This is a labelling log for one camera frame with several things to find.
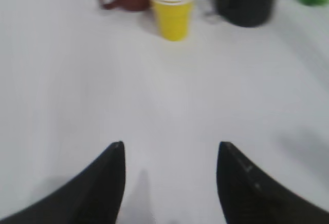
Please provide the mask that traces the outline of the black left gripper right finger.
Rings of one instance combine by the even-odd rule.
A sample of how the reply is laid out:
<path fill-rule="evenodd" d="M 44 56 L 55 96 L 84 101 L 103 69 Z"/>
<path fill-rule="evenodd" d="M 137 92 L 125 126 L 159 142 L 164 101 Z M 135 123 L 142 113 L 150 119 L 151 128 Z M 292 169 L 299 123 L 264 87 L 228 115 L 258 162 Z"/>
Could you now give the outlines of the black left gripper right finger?
<path fill-rule="evenodd" d="M 328 223 L 328 212 L 296 195 L 220 142 L 216 184 L 226 223 Z"/>

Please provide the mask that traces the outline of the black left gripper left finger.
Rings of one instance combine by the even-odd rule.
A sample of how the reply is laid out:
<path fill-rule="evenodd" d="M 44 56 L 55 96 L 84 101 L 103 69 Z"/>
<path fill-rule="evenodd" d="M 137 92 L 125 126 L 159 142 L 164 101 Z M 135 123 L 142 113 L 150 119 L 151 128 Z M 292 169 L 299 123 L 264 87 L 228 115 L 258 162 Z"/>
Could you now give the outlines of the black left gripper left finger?
<path fill-rule="evenodd" d="M 71 181 L 1 223 L 115 223 L 125 179 L 125 148 L 118 141 Z"/>

